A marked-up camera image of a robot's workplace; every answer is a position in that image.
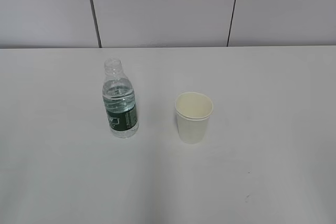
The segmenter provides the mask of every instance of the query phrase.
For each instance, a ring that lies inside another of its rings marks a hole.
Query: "cup rim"
[[[208,101],[210,101],[210,103],[211,103],[211,110],[210,110],[210,112],[209,112],[206,116],[202,116],[202,117],[185,116],[185,115],[183,115],[181,112],[178,111],[178,109],[177,109],[177,107],[176,107],[176,103],[177,103],[178,99],[179,99],[182,95],[184,95],[184,94],[198,94],[198,95],[201,95],[201,96],[205,97],[205,98],[206,98]],[[176,113],[177,113],[179,116],[181,116],[181,117],[183,117],[183,118],[185,118],[185,119],[191,120],[191,121],[203,121],[203,120],[208,119],[209,116],[211,115],[213,109],[214,109],[214,104],[213,104],[212,100],[210,99],[210,97],[208,97],[208,96],[205,95],[205,94],[198,93],[198,92],[183,92],[183,93],[179,94],[178,97],[177,97],[176,100],[175,100],[175,111],[176,111]]]

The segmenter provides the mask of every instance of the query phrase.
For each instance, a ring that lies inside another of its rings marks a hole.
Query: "green label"
[[[133,128],[138,121],[135,105],[129,111],[122,113],[112,113],[107,110],[106,112],[109,119],[110,127],[115,131],[127,131],[130,128]]]

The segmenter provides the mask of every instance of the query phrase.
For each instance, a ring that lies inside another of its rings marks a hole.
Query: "water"
[[[125,78],[106,81],[103,85],[103,100],[112,133],[121,138],[132,136],[139,127],[139,121],[131,82]]]

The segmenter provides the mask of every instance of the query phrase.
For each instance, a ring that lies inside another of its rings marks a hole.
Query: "wall seam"
[[[234,16],[234,14],[235,14],[235,8],[236,8],[236,1],[237,1],[237,0],[234,0],[234,2],[233,2],[232,15],[231,15],[231,21],[230,21],[230,29],[229,29],[229,34],[228,34],[228,36],[227,36],[227,43],[226,43],[226,46],[227,46],[227,47],[229,46],[229,41],[230,41],[230,35],[231,35],[231,28],[232,28],[233,16]]]
[[[91,12],[92,12],[92,18],[93,18],[93,23],[95,24],[94,28],[96,30],[96,36],[97,36],[97,41],[98,41],[98,47],[101,48],[101,40],[100,40],[100,34],[99,34],[99,27],[98,27],[98,22],[97,22],[97,17],[96,17],[96,10],[95,10],[95,5],[93,4],[93,0],[90,0],[90,6],[91,6]]]

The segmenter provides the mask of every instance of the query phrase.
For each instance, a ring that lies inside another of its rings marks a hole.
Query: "water bottle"
[[[104,66],[103,100],[110,129],[116,137],[130,137],[139,127],[133,86],[119,59],[108,59]]]

